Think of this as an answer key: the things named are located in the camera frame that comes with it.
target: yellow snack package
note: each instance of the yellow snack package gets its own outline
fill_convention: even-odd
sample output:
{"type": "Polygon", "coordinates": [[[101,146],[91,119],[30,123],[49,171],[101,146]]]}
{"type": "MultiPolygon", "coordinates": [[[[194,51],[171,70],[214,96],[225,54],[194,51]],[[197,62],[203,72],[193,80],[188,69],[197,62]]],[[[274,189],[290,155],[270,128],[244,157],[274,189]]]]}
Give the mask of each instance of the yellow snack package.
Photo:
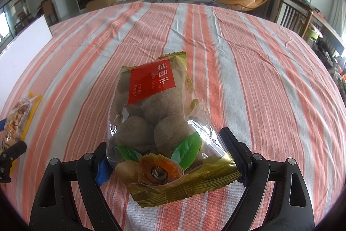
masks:
{"type": "Polygon", "coordinates": [[[195,97],[185,52],[123,67],[108,117],[108,161],[141,207],[219,189],[241,175],[195,97]]]}
{"type": "MultiPolygon", "coordinates": [[[[30,91],[13,107],[2,132],[0,132],[0,154],[13,144],[24,140],[28,131],[32,116],[42,99],[41,95],[33,95],[30,91]]],[[[10,174],[13,171],[15,161],[12,163],[10,174]]]]}

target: bag of dried longan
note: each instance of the bag of dried longan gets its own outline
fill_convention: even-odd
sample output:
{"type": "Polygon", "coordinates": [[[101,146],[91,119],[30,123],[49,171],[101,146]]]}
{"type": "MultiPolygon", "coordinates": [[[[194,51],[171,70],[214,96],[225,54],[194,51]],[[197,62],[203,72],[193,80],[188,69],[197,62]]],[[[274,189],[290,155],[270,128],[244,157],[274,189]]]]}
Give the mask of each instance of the bag of dried longan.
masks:
{"type": "Polygon", "coordinates": [[[228,185],[240,173],[194,96],[185,52],[122,67],[107,158],[133,199],[153,207],[228,185]]]}

